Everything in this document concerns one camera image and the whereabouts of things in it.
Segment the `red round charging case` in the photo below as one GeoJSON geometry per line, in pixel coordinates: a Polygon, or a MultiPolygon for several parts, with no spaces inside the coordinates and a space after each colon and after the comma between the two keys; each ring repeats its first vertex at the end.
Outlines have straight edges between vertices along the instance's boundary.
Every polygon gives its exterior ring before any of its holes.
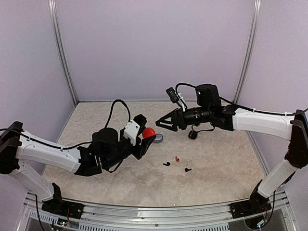
{"type": "Polygon", "coordinates": [[[145,128],[142,132],[142,136],[144,139],[147,139],[156,136],[156,132],[153,128],[145,128]]]}

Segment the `purple earbud charging case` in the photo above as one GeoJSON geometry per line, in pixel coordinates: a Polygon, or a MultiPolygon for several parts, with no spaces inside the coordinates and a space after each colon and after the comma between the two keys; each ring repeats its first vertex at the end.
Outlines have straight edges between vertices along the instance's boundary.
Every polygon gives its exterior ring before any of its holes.
{"type": "Polygon", "coordinates": [[[155,142],[155,143],[160,143],[160,142],[162,142],[163,140],[164,140],[163,135],[160,134],[160,133],[157,133],[157,134],[156,134],[156,138],[154,139],[154,142],[155,142]]]}

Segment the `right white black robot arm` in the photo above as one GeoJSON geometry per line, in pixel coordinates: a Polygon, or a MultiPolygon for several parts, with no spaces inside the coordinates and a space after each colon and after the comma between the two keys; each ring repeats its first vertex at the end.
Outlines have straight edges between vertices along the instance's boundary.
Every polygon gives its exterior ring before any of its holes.
{"type": "Polygon", "coordinates": [[[284,159],[258,184],[246,203],[249,213],[255,214],[265,205],[265,199],[308,164],[308,121],[305,112],[274,113],[259,111],[229,102],[222,106],[222,97],[212,84],[194,87],[198,107],[188,108],[176,88],[166,90],[170,100],[179,105],[156,121],[156,126],[171,131],[185,130],[189,125],[210,123],[214,128],[228,131],[251,131],[288,140],[284,159]]]}

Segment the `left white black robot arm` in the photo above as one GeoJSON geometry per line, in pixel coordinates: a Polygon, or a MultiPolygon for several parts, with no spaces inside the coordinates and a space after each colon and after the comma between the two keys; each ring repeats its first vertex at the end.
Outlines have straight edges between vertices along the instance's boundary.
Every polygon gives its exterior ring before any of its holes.
{"type": "Polygon", "coordinates": [[[152,128],[131,120],[120,132],[106,127],[93,133],[91,141],[68,147],[37,138],[22,126],[16,121],[0,130],[0,172],[18,180],[57,214],[67,210],[60,188],[29,167],[27,160],[89,177],[104,170],[115,172],[130,155],[141,159],[156,138],[152,128]]]}

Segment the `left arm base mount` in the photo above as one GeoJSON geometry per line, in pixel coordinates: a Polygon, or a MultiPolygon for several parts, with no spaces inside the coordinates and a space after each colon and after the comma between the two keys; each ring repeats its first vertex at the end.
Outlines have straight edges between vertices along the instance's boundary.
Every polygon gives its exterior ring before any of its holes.
{"type": "Polygon", "coordinates": [[[84,209],[83,204],[65,200],[62,200],[61,202],[50,200],[43,202],[42,205],[43,211],[60,215],[66,218],[75,218],[75,219],[81,219],[83,209],[84,209]]]}

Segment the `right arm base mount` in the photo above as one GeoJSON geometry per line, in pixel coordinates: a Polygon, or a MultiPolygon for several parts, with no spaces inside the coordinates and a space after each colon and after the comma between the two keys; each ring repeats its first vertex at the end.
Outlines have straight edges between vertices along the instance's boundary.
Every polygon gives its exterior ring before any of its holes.
{"type": "Polygon", "coordinates": [[[269,201],[260,204],[258,201],[244,200],[230,204],[232,218],[242,218],[271,210],[269,201]]]}

